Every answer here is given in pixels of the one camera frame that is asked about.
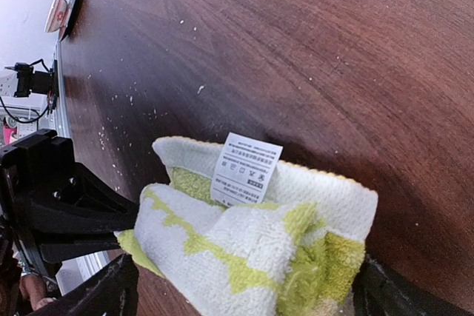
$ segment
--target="dark wood tabletop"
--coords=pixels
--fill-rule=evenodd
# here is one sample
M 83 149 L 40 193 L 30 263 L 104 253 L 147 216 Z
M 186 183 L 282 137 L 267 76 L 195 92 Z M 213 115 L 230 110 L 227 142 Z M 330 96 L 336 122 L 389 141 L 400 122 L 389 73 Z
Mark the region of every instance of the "dark wood tabletop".
M 376 190 L 368 251 L 474 312 L 473 41 L 474 0 L 84 0 L 76 155 L 137 200 L 167 181 L 157 137 L 281 144 Z M 140 315 L 194 315 L 150 273 L 140 292 Z

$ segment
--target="white wall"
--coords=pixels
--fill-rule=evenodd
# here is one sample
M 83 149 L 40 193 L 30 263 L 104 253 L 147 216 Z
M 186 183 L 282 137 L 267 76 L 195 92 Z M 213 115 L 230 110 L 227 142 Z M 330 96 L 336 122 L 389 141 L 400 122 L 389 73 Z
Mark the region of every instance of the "white wall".
M 44 33 L 44 26 L 52 2 L 0 0 L 0 67 L 16 62 L 31 63 L 40 58 L 51 64 L 58 34 Z M 27 106 L 36 106 L 40 100 L 43 99 L 37 95 L 29 99 L 7 99 L 11 104 L 14 101 Z

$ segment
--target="care label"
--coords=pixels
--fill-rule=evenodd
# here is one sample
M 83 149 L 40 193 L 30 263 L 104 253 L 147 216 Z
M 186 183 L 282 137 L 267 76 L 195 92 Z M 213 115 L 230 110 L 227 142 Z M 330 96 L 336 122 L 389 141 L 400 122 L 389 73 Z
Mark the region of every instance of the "care label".
M 261 203 L 282 150 L 229 133 L 214 169 L 211 198 L 226 206 Z

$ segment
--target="black cable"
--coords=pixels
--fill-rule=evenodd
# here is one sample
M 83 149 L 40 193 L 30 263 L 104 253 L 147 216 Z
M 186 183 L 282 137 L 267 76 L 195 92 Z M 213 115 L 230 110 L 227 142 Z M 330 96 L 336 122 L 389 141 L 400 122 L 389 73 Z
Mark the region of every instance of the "black cable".
M 0 96 L 0 103 L 3 106 L 3 109 L 5 110 L 5 112 L 8 114 L 8 116 L 10 116 L 13 120 L 15 120 L 16 122 L 19 122 L 20 124 L 31 124 L 33 122 L 39 121 L 39 119 L 42 118 L 46 114 L 46 112 L 48 111 L 48 109 L 50 107 L 49 105 L 47 105 L 46 108 L 44 108 L 44 111 L 40 115 L 38 115 L 36 118 L 32 118 L 31 120 L 23 121 L 23 120 L 20 120 L 19 118 L 16 118 L 15 116 L 13 116 L 10 113 L 10 111 L 8 111 L 7 106 L 3 102 L 3 98 L 1 96 Z
M 35 61 L 33 62 L 32 64 L 30 64 L 31 67 L 34 67 L 36 66 L 37 64 L 41 63 L 43 65 L 43 68 L 46 69 L 46 71 L 49 73 L 50 72 L 50 69 L 48 67 L 46 67 L 46 64 L 44 64 L 44 61 L 43 61 L 43 58 L 42 59 L 39 59 L 38 61 Z
M 26 107 L 12 107 L 12 106 L 10 106 L 10 105 L 7 105 L 6 107 L 7 107 L 8 109 L 24 110 L 24 111 L 28 111 L 28 112 L 29 112 L 29 111 L 33 111 L 33 112 L 36 114 L 36 116 L 39 116 L 38 110 L 36 110 L 36 109 L 31 109 L 30 107 L 29 107 L 29 108 L 26 108 Z M 39 123 L 38 123 L 38 122 L 36 122 L 36 129 L 39 130 Z

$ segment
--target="towel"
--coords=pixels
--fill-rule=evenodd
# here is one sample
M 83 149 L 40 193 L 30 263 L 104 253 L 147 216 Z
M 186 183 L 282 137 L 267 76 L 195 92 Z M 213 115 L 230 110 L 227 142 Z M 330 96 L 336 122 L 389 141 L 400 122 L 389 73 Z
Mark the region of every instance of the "towel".
M 210 197 L 222 145 L 160 138 L 171 184 L 146 186 L 135 262 L 167 278 L 203 316 L 334 315 L 364 260 L 377 194 L 354 180 L 277 163 L 262 204 Z

